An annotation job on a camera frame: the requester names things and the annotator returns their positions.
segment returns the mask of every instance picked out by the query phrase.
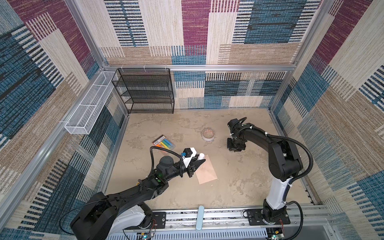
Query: black mounting plate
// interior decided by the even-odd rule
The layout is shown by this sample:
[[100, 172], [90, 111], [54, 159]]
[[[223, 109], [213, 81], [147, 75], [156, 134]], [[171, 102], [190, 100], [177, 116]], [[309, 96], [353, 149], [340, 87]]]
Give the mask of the black mounting plate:
[[[248, 216], [249, 225], [251, 225], [251, 226], [267, 225], [263, 221], [263, 215], [261, 213], [261, 210], [263, 210], [263, 209], [247, 209], [246, 213]], [[291, 220], [289, 220], [289, 216], [286, 217], [285, 215], [288, 216], [286, 210], [284, 210], [284, 212], [280, 218], [283, 221], [283, 224], [291, 224]]]
[[[167, 216], [167, 212], [154, 212], [152, 214], [152, 218], [156, 220], [156, 229], [166, 228], [166, 220], [167, 220], [166, 216]], [[149, 226], [146, 229], [150, 229], [152, 225], [153, 225], [153, 222], [151, 222], [151, 224], [149, 224]], [[125, 230], [135, 230], [135, 229], [141, 229], [141, 228], [139, 228], [138, 226], [134, 226], [134, 227], [128, 227]]]

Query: black wire rack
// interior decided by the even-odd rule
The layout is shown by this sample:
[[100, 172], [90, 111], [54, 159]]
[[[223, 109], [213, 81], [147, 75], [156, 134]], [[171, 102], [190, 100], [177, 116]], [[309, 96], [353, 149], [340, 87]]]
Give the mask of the black wire rack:
[[112, 81], [129, 113], [173, 113], [175, 98], [168, 68], [118, 68]]

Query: light blue case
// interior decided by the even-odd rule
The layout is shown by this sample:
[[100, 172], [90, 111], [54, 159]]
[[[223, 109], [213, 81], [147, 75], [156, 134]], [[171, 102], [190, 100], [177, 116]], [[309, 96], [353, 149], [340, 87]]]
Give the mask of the light blue case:
[[196, 231], [200, 232], [203, 228], [203, 216], [204, 216], [204, 206], [199, 206], [199, 211], [197, 212], [197, 221], [196, 221]]

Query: concrete-patterned surface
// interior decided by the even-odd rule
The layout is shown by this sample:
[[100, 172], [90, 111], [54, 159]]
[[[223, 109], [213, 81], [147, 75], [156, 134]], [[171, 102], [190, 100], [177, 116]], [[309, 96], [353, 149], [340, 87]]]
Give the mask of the concrete-patterned surface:
[[[109, 181], [107, 194], [136, 185], [151, 169], [149, 148], [152, 141], [164, 134], [175, 145], [175, 152], [195, 147], [208, 154], [218, 179], [199, 184], [196, 176], [174, 178], [169, 188], [147, 204], [152, 209], [186, 208], [204, 205], [224, 207], [262, 205], [268, 195], [272, 175], [268, 169], [268, 153], [248, 142], [243, 152], [229, 152], [227, 123], [233, 118], [247, 117], [250, 122], [271, 134], [276, 129], [266, 109], [223, 109], [177, 111], [175, 114], [132, 114]], [[210, 127], [215, 139], [206, 142], [201, 131]], [[155, 165], [163, 154], [154, 150]], [[287, 200], [309, 203], [300, 181], [294, 183]]]

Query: pink envelope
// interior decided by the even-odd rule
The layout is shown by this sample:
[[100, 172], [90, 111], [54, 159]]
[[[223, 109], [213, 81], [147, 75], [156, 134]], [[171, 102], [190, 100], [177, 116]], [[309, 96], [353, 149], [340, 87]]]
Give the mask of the pink envelope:
[[208, 155], [206, 155], [204, 158], [205, 162], [201, 164], [201, 166], [195, 172], [199, 184], [203, 184], [217, 179], [217, 175]]

